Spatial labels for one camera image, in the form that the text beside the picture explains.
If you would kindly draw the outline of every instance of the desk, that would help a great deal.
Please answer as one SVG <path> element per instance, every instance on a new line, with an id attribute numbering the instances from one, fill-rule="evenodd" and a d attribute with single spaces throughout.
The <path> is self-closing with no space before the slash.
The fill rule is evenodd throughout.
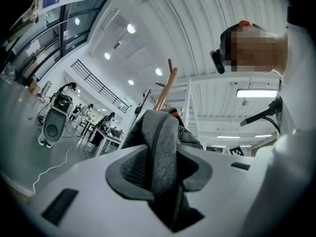
<path id="1" fill-rule="evenodd" d="M 100 128 L 96 128 L 96 129 L 95 129 L 95 131 L 93 132 L 91 138 L 94 137 L 96 131 L 98 131 L 98 132 L 103 136 L 103 140 L 101 141 L 101 143 L 100 143 L 100 145 L 99 145 L 99 148 L 98 148 L 98 150 L 97 150 L 97 152 L 96 152 L 96 154 L 95 154 L 95 157 L 96 157 L 96 156 L 100 156 L 101 151 L 102 151 L 102 149 L 103 149 L 103 147 L 104 147 L 104 145 L 105 145 L 105 143 L 106 143 L 107 141 L 109 141 L 109 142 L 108 142 L 108 144 L 107 144 L 106 151 L 107 151 L 108 147 L 110 146 L 111 141 L 112 141 L 112 142 L 115 142 L 115 143 L 118 143 L 118 144 L 121 143 L 121 141 L 120 141 L 119 139 L 116 139 L 115 137 L 109 137 L 108 135 L 104 134 L 103 131 L 102 131 Z"/>
<path id="2" fill-rule="evenodd" d="M 84 118 L 86 121 L 87 121 L 87 124 L 85 124 L 85 127 L 84 127 L 84 129 L 82 130 L 82 132 L 81 132 L 81 136 L 85 136 L 85 134 L 87 133 L 87 131 L 89 130 L 89 127 L 91 126 L 91 125 L 96 125 L 95 123 L 93 123 L 93 122 L 91 122 L 90 120 L 88 120 L 87 118 Z"/>

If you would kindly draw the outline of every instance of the grey floor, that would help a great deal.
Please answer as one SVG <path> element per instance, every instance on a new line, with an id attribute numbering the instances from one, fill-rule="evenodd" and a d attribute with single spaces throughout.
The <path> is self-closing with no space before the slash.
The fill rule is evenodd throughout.
<path id="1" fill-rule="evenodd" d="M 87 139 L 77 140 L 73 136 L 71 122 L 67 124 L 63 138 L 51 149 L 38 144 L 40 130 L 35 125 L 35 119 L 44 105 L 46 104 L 31 95 L 23 86 L 0 79 L 0 170 L 2 173 L 23 188 L 33 191 L 33 183 L 39 174 L 63 163 L 66 151 L 75 145 L 68 153 L 66 164 L 51 169 L 41 176 L 36 184 L 36 192 L 77 162 L 87 159 L 84 150 Z M 95 150 L 92 150 L 88 156 L 93 156 Z"/>

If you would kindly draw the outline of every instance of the glass wall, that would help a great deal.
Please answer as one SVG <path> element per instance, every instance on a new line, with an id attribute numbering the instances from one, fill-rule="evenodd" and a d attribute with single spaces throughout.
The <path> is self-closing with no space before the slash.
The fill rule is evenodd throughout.
<path id="1" fill-rule="evenodd" d="M 40 25 L 25 33 L 27 41 L 22 36 L 11 48 L 13 52 L 7 62 L 15 68 L 16 80 L 23 85 L 39 81 L 59 59 L 86 42 L 105 2 L 78 1 L 41 15 L 44 20 L 37 23 Z"/>

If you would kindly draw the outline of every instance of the metal railing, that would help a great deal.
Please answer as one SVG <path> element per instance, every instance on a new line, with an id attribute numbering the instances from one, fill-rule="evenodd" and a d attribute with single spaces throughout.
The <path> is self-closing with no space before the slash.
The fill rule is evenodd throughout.
<path id="1" fill-rule="evenodd" d="M 89 69 L 78 59 L 71 66 L 92 88 L 109 100 L 115 107 L 126 113 L 128 105 L 111 92 Z"/>

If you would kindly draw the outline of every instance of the ceiling light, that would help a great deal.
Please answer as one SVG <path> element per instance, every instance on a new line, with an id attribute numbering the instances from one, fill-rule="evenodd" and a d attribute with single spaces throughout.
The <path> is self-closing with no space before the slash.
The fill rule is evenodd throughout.
<path id="1" fill-rule="evenodd" d="M 272 134 L 265 134 L 265 135 L 256 135 L 255 138 L 263 138 L 263 137 L 270 137 Z"/>
<path id="2" fill-rule="evenodd" d="M 276 97 L 276 89 L 238 89 L 236 97 Z"/>
<path id="3" fill-rule="evenodd" d="M 216 146 L 216 145 L 212 145 L 212 147 L 215 147 L 215 148 L 226 148 L 227 146 Z"/>
<path id="4" fill-rule="evenodd" d="M 217 136 L 217 138 L 239 139 L 240 136 Z"/>
<path id="5" fill-rule="evenodd" d="M 156 69 L 156 74 L 158 75 L 158 76 L 162 76 L 162 72 L 161 72 L 161 69 Z"/>
<path id="6" fill-rule="evenodd" d="M 134 27 L 131 24 L 127 25 L 127 30 L 130 34 L 133 34 L 135 31 Z"/>
<path id="7" fill-rule="evenodd" d="M 104 54 L 104 57 L 105 57 L 107 60 L 110 59 L 110 55 L 109 55 L 108 53 L 105 53 L 105 54 Z"/>

